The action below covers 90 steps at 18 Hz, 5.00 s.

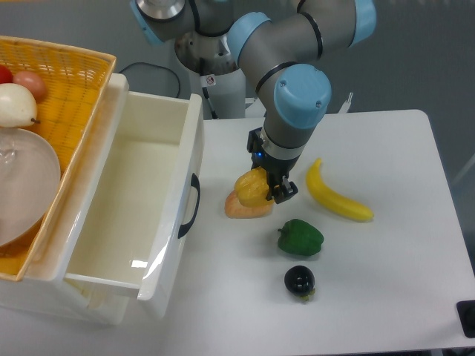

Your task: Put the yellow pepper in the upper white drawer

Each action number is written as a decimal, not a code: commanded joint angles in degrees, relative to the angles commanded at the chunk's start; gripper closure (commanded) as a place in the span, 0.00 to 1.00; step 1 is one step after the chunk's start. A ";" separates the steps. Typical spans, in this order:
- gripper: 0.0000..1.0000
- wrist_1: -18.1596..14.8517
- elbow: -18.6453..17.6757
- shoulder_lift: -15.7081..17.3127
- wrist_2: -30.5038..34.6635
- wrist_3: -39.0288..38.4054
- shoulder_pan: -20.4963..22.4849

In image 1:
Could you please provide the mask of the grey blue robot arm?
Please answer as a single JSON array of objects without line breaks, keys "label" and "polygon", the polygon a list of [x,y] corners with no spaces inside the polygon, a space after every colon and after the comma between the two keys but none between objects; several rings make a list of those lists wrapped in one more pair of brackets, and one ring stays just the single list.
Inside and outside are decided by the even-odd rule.
[{"label": "grey blue robot arm", "polygon": [[147,40],[174,42],[178,61],[209,84],[240,72],[266,110],[250,131],[252,164],[266,174],[265,197],[284,202],[298,189],[289,180],[316,125],[327,112],[332,88],[314,62],[353,47],[376,28],[372,1],[299,1],[295,14],[273,22],[261,12],[236,16],[232,1],[132,1]]}]

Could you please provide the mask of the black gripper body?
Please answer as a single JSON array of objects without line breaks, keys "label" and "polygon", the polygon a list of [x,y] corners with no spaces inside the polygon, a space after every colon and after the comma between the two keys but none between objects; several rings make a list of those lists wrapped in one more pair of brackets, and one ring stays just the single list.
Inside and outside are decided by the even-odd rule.
[{"label": "black gripper body", "polygon": [[247,140],[252,167],[262,167],[274,177],[288,177],[301,155],[301,147],[284,148],[274,143],[264,128],[251,130]]}]

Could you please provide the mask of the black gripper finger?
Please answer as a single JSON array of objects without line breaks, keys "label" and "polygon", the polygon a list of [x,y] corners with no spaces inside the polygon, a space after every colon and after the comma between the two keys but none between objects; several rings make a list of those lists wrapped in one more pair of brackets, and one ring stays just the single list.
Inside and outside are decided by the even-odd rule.
[{"label": "black gripper finger", "polygon": [[287,175],[267,173],[266,181],[269,187],[266,194],[268,201],[273,200],[276,204],[281,204],[298,193],[298,187],[294,182],[289,181]]}]

